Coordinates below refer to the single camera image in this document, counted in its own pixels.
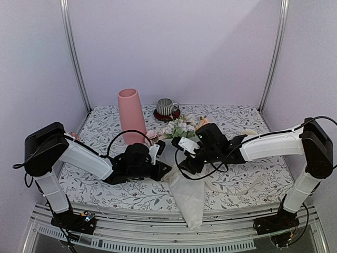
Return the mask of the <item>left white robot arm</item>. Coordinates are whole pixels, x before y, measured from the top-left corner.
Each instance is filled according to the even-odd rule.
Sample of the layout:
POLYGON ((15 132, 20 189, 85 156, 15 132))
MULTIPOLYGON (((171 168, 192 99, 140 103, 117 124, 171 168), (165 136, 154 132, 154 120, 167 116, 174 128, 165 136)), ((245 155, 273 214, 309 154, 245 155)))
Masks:
POLYGON ((163 141, 150 147, 134 143, 112 158, 69 136, 61 123, 54 122, 26 137, 23 167, 37 182, 51 209, 58 214, 59 222, 67 229, 73 229, 78 225, 78 217, 70 211, 70 201, 53 172, 56 162, 80 168, 111 185, 129 179, 150 178, 159 182, 171 171, 170 166, 157 159, 164 148, 163 141))

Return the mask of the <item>cream printed ribbon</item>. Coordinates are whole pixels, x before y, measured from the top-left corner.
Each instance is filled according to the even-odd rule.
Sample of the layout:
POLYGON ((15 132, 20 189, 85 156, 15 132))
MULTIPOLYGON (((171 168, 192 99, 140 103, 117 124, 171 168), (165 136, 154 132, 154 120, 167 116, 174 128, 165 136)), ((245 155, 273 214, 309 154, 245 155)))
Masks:
MULTIPOLYGON (((227 173, 215 172, 201 179, 205 182, 205 192, 209 190, 230 197, 255 196, 265 202, 272 202, 281 199, 293 186, 290 175, 282 167, 277 167, 275 170, 254 168, 257 170, 248 170, 239 166, 238 172, 235 172, 234 167, 230 166, 227 173)), ((196 176, 188 180, 200 181, 196 176)))

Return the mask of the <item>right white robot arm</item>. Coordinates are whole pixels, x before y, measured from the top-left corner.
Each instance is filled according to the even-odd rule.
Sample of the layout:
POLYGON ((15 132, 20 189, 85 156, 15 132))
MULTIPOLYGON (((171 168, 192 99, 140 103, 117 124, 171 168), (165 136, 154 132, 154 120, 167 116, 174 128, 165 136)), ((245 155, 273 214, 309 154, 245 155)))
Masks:
POLYGON ((336 168, 333 164, 333 142, 317 123, 317 118, 306 118, 302 124, 290 129, 254 136, 238 135, 231 140, 216 124, 208 123, 197 130, 196 136, 198 142, 185 137, 172 141, 172 145, 186 155, 185 160, 176 164, 182 175, 199 173, 207 163, 213 166, 219 162, 227 166, 267 157, 305 156, 305 168, 284 197, 281 211, 272 219, 272 225, 277 230, 283 230, 292 222, 292 214, 336 168))

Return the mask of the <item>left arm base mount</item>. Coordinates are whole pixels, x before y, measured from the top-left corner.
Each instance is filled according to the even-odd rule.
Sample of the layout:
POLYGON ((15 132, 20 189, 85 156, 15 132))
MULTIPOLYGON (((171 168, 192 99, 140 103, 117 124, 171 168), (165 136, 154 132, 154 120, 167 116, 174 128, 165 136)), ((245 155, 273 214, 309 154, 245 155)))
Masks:
POLYGON ((94 234, 97 220, 95 214, 91 212, 84 211, 81 214, 75 214, 71 210, 63 213, 55 213, 52 211, 52 215, 51 224, 53 226, 87 235, 94 234))

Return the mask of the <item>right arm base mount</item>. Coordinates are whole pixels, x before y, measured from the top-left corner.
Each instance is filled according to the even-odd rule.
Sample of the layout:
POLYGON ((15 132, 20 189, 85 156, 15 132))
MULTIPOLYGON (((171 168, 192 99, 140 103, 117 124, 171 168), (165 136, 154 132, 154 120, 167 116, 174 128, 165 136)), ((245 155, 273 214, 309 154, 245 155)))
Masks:
POLYGON ((294 228, 299 224, 297 214, 286 211, 281 203, 275 215, 254 219, 253 228, 258 235, 264 235, 294 228))

